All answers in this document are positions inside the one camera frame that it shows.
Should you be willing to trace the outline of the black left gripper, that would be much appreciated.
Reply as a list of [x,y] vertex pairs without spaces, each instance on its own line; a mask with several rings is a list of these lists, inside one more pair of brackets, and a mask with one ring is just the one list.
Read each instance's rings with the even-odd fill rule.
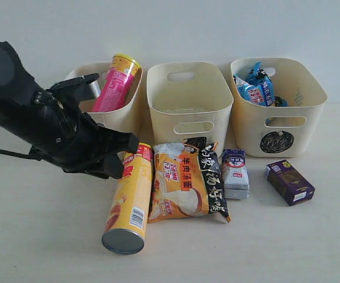
[[32,146],[30,156],[56,165],[66,173],[82,173],[102,179],[120,179],[123,163],[118,152],[136,153],[139,139],[98,125],[89,114],[79,116],[75,136],[59,142],[54,149]]

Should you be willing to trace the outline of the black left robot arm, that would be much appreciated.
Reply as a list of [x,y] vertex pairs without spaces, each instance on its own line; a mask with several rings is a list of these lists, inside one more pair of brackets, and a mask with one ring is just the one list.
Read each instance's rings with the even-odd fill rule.
[[98,125],[80,110],[98,78],[91,73],[44,89],[14,48],[0,41],[0,126],[31,145],[26,159],[45,160],[66,173],[120,179],[119,153],[136,153],[139,140]]

